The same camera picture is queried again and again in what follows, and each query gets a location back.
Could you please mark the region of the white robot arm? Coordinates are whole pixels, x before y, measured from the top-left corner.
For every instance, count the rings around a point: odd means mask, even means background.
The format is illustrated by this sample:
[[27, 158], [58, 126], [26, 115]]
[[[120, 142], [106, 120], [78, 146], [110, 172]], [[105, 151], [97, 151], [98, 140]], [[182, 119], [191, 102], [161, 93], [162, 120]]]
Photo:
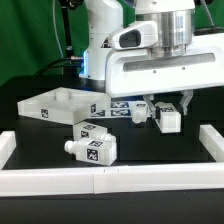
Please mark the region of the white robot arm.
[[194, 0], [123, 0], [135, 21], [123, 25], [117, 0], [84, 0], [89, 45], [80, 76], [112, 98], [180, 91], [186, 108], [195, 89], [224, 86], [224, 33], [193, 34]]

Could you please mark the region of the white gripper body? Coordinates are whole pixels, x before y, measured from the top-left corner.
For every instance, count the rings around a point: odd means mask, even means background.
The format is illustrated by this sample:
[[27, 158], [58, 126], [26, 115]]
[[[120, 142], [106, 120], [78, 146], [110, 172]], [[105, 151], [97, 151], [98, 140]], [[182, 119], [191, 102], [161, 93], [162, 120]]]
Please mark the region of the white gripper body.
[[182, 56], [152, 58], [149, 49], [112, 50], [106, 61], [111, 98], [224, 86], [224, 33], [193, 38]]

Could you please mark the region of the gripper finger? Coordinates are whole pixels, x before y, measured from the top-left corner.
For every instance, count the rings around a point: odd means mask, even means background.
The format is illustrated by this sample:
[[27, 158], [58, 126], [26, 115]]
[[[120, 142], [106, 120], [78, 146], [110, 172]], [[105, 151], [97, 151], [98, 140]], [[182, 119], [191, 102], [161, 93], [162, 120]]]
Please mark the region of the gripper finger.
[[144, 95], [143, 96], [144, 101], [148, 105], [148, 108], [150, 110], [150, 115], [153, 120], [157, 118], [157, 108], [155, 107], [155, 104], [153, 103], [154, 101], [154, 96], [153, 95]]
[[193, 91], [192, 90], [184, 90], [182, 91], [182, 99], [180, 101], [180, 105], [183, 109], [183, 115], [186, 116], [187, 115], [187, 111], [188, 111], [188, 105], [190, 103], [190, 101], [193, 98]]

